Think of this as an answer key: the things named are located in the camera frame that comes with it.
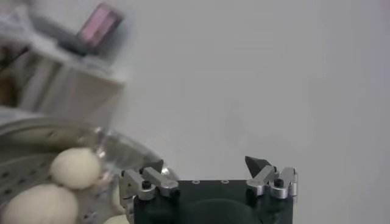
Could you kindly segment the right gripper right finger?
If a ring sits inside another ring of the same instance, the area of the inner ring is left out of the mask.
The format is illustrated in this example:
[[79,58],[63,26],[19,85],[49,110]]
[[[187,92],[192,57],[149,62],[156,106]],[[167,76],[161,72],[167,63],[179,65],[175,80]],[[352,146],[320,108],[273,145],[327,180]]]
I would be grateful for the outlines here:
[[285,167],[279,171],[266,159],[251,156],[246,156],[245,162],[252,177],[246,181],[246,186],[254,196],[264,195],[266,189],[271,197],[279,200],[297,196],[298,173],[295,168]]

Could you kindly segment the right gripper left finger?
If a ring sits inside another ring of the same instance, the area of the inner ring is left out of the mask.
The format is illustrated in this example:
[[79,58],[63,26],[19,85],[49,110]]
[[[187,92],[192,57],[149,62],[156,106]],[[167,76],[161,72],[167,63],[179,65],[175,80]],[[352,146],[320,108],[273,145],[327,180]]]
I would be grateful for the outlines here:
[[179,182],[163,173],[162,159],[147,162],[139,170],[123,170],[119,175],[119,198],[127,201],[137,196],[140,200],[153,200],[156,196],[179,198]]

